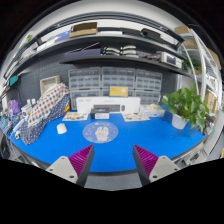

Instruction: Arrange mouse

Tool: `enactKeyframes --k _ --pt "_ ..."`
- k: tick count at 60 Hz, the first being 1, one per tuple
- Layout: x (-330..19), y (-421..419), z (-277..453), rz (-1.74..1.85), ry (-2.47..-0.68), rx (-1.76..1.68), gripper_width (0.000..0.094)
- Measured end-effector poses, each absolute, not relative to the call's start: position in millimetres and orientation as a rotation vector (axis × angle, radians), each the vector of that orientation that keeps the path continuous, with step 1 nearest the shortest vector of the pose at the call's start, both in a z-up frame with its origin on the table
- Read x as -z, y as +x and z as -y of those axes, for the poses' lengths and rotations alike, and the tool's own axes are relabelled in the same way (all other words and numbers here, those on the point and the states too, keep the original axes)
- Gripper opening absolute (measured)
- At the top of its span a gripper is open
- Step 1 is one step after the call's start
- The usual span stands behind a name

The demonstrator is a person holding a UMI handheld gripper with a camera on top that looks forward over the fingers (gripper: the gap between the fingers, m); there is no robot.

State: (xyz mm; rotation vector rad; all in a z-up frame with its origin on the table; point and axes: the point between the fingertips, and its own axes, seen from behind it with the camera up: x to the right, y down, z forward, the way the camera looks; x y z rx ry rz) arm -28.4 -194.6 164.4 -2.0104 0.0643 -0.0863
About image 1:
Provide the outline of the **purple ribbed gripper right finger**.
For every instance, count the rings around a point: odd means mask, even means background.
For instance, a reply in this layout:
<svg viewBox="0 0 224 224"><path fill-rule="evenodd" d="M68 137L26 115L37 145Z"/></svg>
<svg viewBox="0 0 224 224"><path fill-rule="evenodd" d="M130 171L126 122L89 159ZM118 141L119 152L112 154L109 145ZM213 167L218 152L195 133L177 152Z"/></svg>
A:
<svg viewBox="0 0 224 224"><path fill-rule="evenodd" d="M137 145L133 146L133 157L143 186L180 170L167 156L156 156Z"/></svg>

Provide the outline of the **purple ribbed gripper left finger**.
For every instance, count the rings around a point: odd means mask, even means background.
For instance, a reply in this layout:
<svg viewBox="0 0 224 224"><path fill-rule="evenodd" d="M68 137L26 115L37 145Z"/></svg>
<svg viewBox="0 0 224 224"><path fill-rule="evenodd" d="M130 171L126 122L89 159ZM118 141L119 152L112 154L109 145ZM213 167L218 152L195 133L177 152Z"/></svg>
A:
<svg viewBox="0 0 224 224"><path fill-rule="evenodd" d="M94 157L94 146L87 146L75 154L59 157L47 171L83 187Z"/></svg>

